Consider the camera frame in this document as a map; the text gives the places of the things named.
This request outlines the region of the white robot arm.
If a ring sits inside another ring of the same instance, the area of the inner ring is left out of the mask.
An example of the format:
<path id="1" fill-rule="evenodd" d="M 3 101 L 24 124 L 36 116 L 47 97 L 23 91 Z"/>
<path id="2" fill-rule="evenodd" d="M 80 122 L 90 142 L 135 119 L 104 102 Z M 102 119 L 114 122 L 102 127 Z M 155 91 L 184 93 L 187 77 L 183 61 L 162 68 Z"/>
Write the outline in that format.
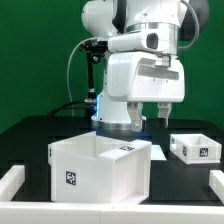
<path id="1" fill-rule="evenodd" d="M 185 96 L 178 52 L 193 46 L 209 19 L 208 0 L 90 0 L 82 23 L 94 39 L 93 59 L 104 59 L 96 125 L 140 132 L 145 102 L 169 118 Z M 184 47 L 178 43 L 186 41 Z"/>

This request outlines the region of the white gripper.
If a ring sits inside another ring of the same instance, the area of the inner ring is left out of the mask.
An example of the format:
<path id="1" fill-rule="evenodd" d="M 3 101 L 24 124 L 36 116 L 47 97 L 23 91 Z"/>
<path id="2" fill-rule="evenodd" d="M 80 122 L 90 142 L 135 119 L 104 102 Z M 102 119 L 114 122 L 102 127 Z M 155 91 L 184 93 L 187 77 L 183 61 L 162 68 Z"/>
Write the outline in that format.
<path id="1" fill-rule="evenodd" d="M 142 103 L 158 104 L 158 118 L 168 126 L 172 104 L 185 96 L 184 69 L 177 59 L 170 67 L 157 66 L 157 57 L 143 52 L 115 53 L 107 65 L 107 92 L 113 101 L 128 102 L 131 130 L 142 130 Z"/>

